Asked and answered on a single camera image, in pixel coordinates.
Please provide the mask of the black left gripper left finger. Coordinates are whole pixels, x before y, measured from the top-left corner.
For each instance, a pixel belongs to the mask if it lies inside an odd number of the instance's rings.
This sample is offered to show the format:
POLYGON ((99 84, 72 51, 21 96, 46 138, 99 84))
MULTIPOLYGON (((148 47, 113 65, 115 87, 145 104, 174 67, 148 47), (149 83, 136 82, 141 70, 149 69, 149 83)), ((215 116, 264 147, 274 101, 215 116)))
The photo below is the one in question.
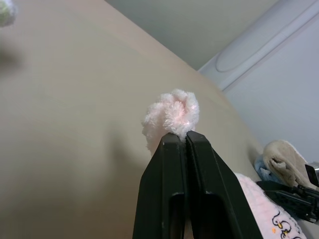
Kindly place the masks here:
POLYGON ((168 133, 140 180, 133 239, 183 239, 186 194, 184 146, 168 133))

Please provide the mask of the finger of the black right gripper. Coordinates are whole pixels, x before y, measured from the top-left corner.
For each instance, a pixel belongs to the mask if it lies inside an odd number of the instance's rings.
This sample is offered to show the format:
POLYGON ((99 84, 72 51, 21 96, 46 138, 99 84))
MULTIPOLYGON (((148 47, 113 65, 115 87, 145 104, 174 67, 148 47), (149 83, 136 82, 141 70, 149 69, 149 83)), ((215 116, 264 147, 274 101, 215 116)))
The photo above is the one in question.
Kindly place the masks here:
POLYGON ((296 194, 297 190, 294 187, 289 187, 277 182, 273 181, 258 181, 257 185, 264 191, 264 192, 286 192, 290 194, 296 194))
POLYGON ((292 193, 271 190, 265 191, 265 194, 276 204, 302 220, 308 222, 319 220, 319 192, 316 190, 297 190, 292 193))

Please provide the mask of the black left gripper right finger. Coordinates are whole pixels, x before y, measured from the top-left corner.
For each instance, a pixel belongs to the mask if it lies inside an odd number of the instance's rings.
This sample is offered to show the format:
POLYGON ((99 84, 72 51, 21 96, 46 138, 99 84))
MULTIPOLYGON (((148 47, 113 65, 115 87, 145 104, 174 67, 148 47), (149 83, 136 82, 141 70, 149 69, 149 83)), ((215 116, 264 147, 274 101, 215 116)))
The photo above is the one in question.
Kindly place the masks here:
POLYGON ((208 139, 188 132, 186 155, 194 239, 262 239, 239 180, 208 139))

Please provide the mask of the pink fluffy towel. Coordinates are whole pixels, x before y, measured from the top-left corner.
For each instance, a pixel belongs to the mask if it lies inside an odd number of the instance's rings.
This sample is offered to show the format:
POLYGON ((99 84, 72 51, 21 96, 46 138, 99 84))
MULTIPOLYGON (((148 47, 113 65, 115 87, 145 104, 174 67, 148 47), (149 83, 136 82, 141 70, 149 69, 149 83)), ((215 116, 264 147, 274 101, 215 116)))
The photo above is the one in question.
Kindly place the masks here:
MULTIPOLYGON (((151 104, 142 123, 147 148, 154 154, 162 136, 174 133, 181 140, 194 130, 199 120, 199 105, 192 92, 173 90, 161 94, 151 104)), ((249 177, 236 174, 263 239, 307 239, 297 221, 273 203, 249 177)))

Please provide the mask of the blue towel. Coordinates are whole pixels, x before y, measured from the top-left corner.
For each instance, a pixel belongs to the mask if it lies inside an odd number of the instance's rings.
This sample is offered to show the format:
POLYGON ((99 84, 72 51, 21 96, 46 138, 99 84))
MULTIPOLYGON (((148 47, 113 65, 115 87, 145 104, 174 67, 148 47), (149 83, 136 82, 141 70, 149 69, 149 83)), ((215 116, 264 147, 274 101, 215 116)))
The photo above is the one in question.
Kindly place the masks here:
POLYGON ((280 183, 279 179, 269 169, 267 169, 263 161, 263 155, 259 155, 256 158, 254 168, 262 180, 280 183))

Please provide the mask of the beige towel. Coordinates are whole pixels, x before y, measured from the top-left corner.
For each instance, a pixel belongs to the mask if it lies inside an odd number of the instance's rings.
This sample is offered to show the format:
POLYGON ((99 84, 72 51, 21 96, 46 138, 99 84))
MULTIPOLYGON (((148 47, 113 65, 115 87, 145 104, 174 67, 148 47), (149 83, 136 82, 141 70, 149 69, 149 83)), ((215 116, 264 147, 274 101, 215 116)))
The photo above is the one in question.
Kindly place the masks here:
POLYGON ((283 184, 290 187, 302 185, 317 189, 309 180, 306 160, 289 142, 274 140, 268 143, 264 147, 263 162, 283 184))

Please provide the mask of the green towel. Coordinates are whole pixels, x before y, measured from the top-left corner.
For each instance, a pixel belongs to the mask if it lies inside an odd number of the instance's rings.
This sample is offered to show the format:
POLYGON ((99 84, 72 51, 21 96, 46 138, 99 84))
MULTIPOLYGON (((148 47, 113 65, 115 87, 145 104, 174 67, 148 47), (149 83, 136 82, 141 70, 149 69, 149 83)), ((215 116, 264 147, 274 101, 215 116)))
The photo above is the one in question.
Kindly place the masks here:
POLYGON ((12 0, 0 0, 0 28, 12 25, 16 15, 17 8, 12 0))

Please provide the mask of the white panelled door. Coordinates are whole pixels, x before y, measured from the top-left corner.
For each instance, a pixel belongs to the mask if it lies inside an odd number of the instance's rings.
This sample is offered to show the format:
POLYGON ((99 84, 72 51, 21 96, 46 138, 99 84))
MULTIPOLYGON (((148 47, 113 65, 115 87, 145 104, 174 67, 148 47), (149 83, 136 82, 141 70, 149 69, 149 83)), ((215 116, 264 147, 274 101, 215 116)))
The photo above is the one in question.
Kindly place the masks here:
POLYGON ((319 162, 319 0, 279 0, 200 72, 262 145, 319 162))

